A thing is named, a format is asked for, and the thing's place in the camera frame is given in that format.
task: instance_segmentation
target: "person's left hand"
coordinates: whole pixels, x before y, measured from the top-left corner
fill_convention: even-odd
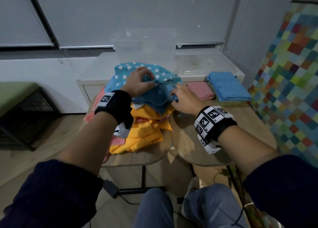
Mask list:
[[[130,73],[127,77],[126,84],[120,88],[127,92],[131,98],[137,97],[155,86],[154,81],[142,82],[142,79],[148,75],[151,79],[155,79],[153,73],[146,66],[140,67]]]

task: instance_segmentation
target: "mosaic wall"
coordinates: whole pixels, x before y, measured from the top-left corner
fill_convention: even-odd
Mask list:
[[[318,167],[318,5],[293,4],[249,93],[279,151]]]

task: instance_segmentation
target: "green cushion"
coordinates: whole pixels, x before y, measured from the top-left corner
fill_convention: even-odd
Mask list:
[[[34,92],[34,82],[0,82],[0,117]]]

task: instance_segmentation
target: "wooden floor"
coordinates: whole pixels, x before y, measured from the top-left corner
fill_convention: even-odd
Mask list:
[[[34,166],[41,161],[56,157],[57,153],[70,142],[82,123],[83,115],[64,116],[50,128],[43,138],[40,147],[34,151],[0,151],[0,210],[10,205],[27,176]],[[223,183],[231,188],[236,197],[231,182],[224,176],[225,167],[196,167],[194,170],[201,179],[203,186],[213,182]],[[136,188],[141,185],[141,166],[102,168],[100,176],[112,180],[119,188]],[[167,189],[173,208],[181,212],[177,198],[186,193],[192,173],[189,164],[184,161],[176,150],[170,150],[159,162],[146,167],[146,186],[162,186]],[[126,195],[129,202],[140,203],[143,194]],[[91,227],[131,227],[137,205],[130,205],[120,197],[113,199],[101,190],[97,203],[97,214],[91,220]],[[175,227],[193,227],[186,219],[174,213]]]

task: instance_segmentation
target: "dark blue shirt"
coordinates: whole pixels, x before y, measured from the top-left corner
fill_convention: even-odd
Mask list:
[[[262,164],[244,188],[285,227],[318,227],[318,169],[292,155]],[[57,160],[38,163],[4,212],[0,227],[82,227],[96,214],[102,180]]]

